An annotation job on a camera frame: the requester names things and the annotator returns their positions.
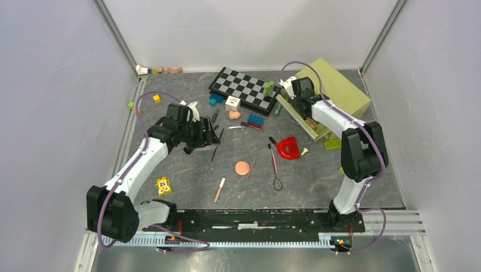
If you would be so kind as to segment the foundation bottle with grey cap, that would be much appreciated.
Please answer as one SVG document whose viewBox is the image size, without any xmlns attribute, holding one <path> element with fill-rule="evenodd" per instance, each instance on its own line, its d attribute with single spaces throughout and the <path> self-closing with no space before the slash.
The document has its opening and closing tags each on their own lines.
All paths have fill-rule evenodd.
<svg viewBox="0 0 481 272">
<path fill-rule="evenodd" d="M 314 131 L 317 130 L 318 128 L 318 123 L 316 121 L 314 121 L 313 119 L 311 118 L 306 118 L 305 119 L 305 122 L 309 125 L 310 128 L 312 128 Z"/>
</svg>

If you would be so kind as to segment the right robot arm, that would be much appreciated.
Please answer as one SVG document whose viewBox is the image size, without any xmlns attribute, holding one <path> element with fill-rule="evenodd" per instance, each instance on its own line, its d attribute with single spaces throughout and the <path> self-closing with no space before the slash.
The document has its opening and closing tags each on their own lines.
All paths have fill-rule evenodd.
<svg viewBox="0 0 481 272">
<path fill-rule="evenodd" d="M 323 93 L 316 94 L 308 77 L 279 80 L 278 88 L 288 94 L 290 112 L 320 122 L 341 140 L 344 179 L 330 203 L 327 222 L 332 230 L 342 231 L 360 211 L 367 188 L 385 173 L 389 164 L 382 127 L 377 122 L 359 120 Z"/>
</svg>

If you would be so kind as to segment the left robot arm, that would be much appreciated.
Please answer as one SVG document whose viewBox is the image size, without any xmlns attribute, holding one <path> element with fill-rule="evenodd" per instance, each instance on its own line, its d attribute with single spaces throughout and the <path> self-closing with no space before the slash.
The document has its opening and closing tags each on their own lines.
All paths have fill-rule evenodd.
<svg viewBox="0 0 481 272">
<path fill-rule="evenodd" d="M 133 202 L 154 168 L 180 143 L 187 145 L 187 152 L 217 144 L 217 138 L 209 138 L 211 129 L 210 119 L 199 115 L 196 102 L 171 103 L 166 116 L 145 130 L 140 147 L 120 172 L 87 191 L 87 228 L 97 234 L 101 247 L 108 247 L 103 237 L 127 243 L 138 229 L 158 224 L 171 231 L 178 225 L 173 205 L 152 201 L 136 206 Z"/>
</svg>

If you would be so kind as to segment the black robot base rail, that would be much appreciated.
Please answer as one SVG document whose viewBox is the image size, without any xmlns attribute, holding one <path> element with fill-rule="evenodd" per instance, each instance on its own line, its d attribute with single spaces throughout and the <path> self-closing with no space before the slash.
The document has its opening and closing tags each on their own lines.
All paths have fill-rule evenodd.
<svg viewBox="0 0 481 272">
<path fill-rule="evenodd" d="M 327 210 L 178 210 L 162 227 L 207 242 L 308 242 L 318 235 L 365 232 L 362 215 L 336 223 Z"/>
</svg>

